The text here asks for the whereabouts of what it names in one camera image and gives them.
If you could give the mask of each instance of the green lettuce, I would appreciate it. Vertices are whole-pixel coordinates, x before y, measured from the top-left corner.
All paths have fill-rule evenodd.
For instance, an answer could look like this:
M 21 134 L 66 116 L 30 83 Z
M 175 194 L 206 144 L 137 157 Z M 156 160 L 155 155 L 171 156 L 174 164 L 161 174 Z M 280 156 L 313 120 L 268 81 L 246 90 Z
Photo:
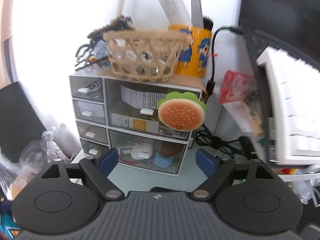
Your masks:
M 200 101 L 198 99 L 198 97 L 196 96 L 195 93 L 192 92 L 184 92 L 184 93 L 179 93 L 177 91 L 175 92 L 170 92 L 169 94 L 167 94 L 167 96 L 164 99 L 161 99 L 157 102 L 157 109 L 161 106 L 162 103 L 164 103 L 165 101 L 168 101 L 170 99 L 176 99 L 176 98 L 183 98 L 183 99 L 189 99 L 192 100 L 194 102 L 196 102 L 199 106 L 202 107 L 202 109 L 204 111 L 207 110 L 207 106 L 205 105 L 204 102 Z

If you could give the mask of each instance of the monitor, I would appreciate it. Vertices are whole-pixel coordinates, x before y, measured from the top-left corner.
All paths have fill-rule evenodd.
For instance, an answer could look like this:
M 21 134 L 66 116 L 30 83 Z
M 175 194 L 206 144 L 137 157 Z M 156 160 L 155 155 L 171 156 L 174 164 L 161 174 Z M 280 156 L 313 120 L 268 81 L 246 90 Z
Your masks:
M 275 36 L 320 62 L 320 0 L 242 0 L 239 25 Z

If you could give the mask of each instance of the plastic drawer organizer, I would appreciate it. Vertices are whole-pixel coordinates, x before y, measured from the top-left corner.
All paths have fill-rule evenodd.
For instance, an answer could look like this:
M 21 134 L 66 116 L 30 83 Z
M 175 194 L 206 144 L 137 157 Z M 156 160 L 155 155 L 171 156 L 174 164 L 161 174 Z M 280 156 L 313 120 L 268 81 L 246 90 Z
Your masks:
M 70 86 L 85 153 L 99 156 L 115 147 L 122 165 L 179 175 L 191 132 L 172 130 L 161 123 L 156 104 L 172 91 L 191 91 L 200 98 L 201 89 L 130 82 L 86 71 L 70 75 Z M 142 108 L 151 110 L 142 114 Z

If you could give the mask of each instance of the white wall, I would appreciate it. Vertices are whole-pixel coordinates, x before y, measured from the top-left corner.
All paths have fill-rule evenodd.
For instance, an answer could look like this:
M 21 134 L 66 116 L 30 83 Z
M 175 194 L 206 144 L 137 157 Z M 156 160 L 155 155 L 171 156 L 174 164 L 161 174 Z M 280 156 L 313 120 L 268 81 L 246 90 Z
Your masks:
M 72 138 L 64 140 L 65 134 L 78 137 L 68 80 L 75 52 L 87 42 L 91 30 L 115 16 L 117 1 L 14 0 L 13 50 L 18 78 L 45 127 L 61 127 L 57 140 L 68 153 L 80 148 Z M 203 14 L 214 20 L 214 29 L 237 24 L 240 0 L 201 1 Z M 191 1 L 184 2 L 191 14 Z M 123 14 L 131 15 L 134 24 L 141 27 L 166 29 L 168 25 L 158 0 L 125 0 Z M 219 54 L 217 79 L 228 68 L 250 72 L 241 38 L 220 33 L 215 47 Z

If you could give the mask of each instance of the cartoon character print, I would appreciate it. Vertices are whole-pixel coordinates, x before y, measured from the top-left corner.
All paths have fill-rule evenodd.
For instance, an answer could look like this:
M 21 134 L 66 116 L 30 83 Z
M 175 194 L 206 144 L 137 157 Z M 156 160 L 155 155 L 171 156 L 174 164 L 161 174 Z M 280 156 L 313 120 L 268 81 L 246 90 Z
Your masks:
M 210 39 L 205 38 L 201 41 L 200 45 L 198 46 L 198 53 L 200 53 L 199 57 L 199 65 L 200 69 L 199 72 L 203 67 L 207 66 L 208 63 L 208 54 L 209 54 L 209 47 L 210 47 Z
M 184 62 L 184 67 L 187 67 L 188 62 L 190 62 L 190 60 L 191 60 L 192 44 L 194 42 L 194 39 L 193 39 L 193 37 L 191 35 L 191 31 L 186 30 L 186 29 L 180 29 L 180 32 L 187 34 L 187 41 L 189 42 L 189 49 L 182 50 L 180 52 L 180 56 L 179 56 L 179 61 L 183 61 Z

